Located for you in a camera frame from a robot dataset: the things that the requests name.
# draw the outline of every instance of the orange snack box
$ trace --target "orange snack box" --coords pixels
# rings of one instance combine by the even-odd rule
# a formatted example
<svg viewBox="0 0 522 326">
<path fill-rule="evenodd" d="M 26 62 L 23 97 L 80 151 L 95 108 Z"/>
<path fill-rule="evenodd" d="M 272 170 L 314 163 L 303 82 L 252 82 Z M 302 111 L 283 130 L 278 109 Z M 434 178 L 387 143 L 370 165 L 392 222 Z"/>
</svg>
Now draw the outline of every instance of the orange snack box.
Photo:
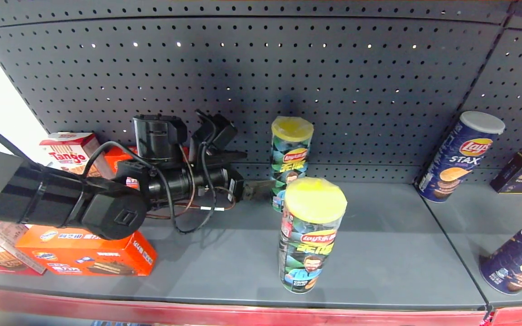
<svg viewBox="0 0 522 326">
<path fill-rule="evenodd" d="M 136 147 L 129 146 L 128 149 L 133 151 L 135 154 L 138 154 L 138 150 L 136 150 Z M 104 157 L 106 159 L 106 162 L 108 162 L 108 165 L 112 169 L 112 172 L 114 172 L 114 175 L 116 175 L 116 172 L 118 171 L 118 162 L 119 161 L 126 161 L 127 159 L 132 159 L 132 157 L 130 155 L 126 154 L 124 151 L 122 151 L 118 147 L 112 147 L 112 149 L 109 150 L 104 155 Z M 126 185 L 128 187 L 138 189 L 138 180 L 127 177 Z"/>
<path fill-rule="evenodd" d="M 60 275 L 147 276 L 157 258 L 139 231 L 104 240 L 83 229 L 34 225 L 16 248 Z"/>
</svg>

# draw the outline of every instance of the white lid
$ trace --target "white lid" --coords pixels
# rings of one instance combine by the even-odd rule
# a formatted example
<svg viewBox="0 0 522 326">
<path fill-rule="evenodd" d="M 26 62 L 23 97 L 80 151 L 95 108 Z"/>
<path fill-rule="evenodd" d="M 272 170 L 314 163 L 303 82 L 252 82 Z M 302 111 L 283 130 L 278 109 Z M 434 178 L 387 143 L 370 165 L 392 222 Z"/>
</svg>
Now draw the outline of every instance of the white lid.
<svg viewBox="0 0 522 326">
<path fill-rule="evenodd" d="M 502 134 L 505 131 L 505 122 L 487 113 L 466 111 L 460 115 L 460 120 L 470 128 L 487 134 Z"/>
</svg>

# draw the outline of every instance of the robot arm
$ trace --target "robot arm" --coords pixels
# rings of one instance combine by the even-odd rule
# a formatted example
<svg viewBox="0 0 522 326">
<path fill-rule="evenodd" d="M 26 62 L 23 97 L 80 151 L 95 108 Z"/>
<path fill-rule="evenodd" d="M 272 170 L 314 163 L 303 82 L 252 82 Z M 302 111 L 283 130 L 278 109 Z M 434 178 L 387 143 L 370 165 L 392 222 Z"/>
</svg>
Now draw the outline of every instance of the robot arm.
<svg viewBox="0 0 522 326">
<path fill-rule="evenodd" d="M 104 239 L 117 240 L 136 231 L 148 211 L 168 206 L 178 232 L 196 231 L 214 209 L 199 227 L 182 231 L 174 222 L 174 202 L 191 198 L 195 188 L 211 187 L 230 188 L 234 201 L 239 201 L 244 181 L 230 167 L 229 160 L 247 157 L 246 153 L 224 151 L 224 145 L 237 132 L 230 122 L 218 117 L 207 120 L 215 126 L 204 124 L 201 128 L 205 130 L 197 130 L 212 140 L 206 147 L 199 147 L 201 157 L 205 159 L 187 163 L 183 162 L 179 147 L 187 138 L 182 120 L 161 115 L 135 117 L 139 155 L 131 153 L 135 159 L 120 162 L 113 180 L 44 167 L 31 161 L 17 148 L 12 151 L 19 153 L 17 156 L 0 153 L 0 221 L 77 227 Z M 14 147 L 3 140 L 8 147 Z M 213 144 L 211 151 L 215 154 L 208 153 L 209 144 Z M 118 143 L 105 143 L 92 155 L 85 171 L 89 171 L 93 157 L 108 145 L 125 149 Z M 195 166 L 194 173 L 187 172 L 186 164 Z M 137 179 L 140 190 L 125 186 L 127 177 Z"/>
</svg>

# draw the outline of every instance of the yellow lid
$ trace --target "yellow lid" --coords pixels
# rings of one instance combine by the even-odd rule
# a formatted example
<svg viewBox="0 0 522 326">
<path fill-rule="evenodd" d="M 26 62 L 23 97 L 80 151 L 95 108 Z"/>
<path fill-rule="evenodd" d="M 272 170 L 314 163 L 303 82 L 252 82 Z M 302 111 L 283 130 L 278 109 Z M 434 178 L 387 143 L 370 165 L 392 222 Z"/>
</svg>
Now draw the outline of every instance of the yellow lid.
<svg viewBox="0 0 522 326">
<path fill-rule="evenodd" d="M 277 117 L 271 124 L 273 134 L 288 142 L 302 142 L 311 138 L 313 124 L 300 117 Z"/>
<path fill-rule="evenodd" d="M 348 201 L 335 184 L 316 177 L 301 177 L 287 185 L 285 206 L 303 221 L 325 224 L 342 217 Z"/>
</svg>

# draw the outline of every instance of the gray metal shelf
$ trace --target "gray metal shelf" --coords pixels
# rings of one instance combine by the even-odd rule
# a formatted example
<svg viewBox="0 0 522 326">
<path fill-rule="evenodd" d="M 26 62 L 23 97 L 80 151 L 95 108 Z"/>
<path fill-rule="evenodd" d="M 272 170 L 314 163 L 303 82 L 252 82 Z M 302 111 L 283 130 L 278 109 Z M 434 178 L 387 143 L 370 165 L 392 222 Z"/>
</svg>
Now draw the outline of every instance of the gray metal shelf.
<svg viewBox="0 0 522 326">
<path fill-rule="evenodd" d="M 485 302 L 424 202 L 408 184 L 340 183 L 348 210 L 317 287 L 286 291 L 277 275 L 281 221 L 242 202 L 196 235 L 168 221 L 143 234 L 159 258 L 148 277 L 0 275 L 1 289 L 67 297 L 251 306 L 476 310 Z"/>
<path fill-rule="evenodd" d="M 447 202 L 428 206 L 489 304 L 522 306 L 522 291 L 499 293 L 483 280 L 478 264 L 479 255 L 491 254 L 522 228 L 522 194 L 497 194 L 486 184 L 465 184 Z"/>
</svg>

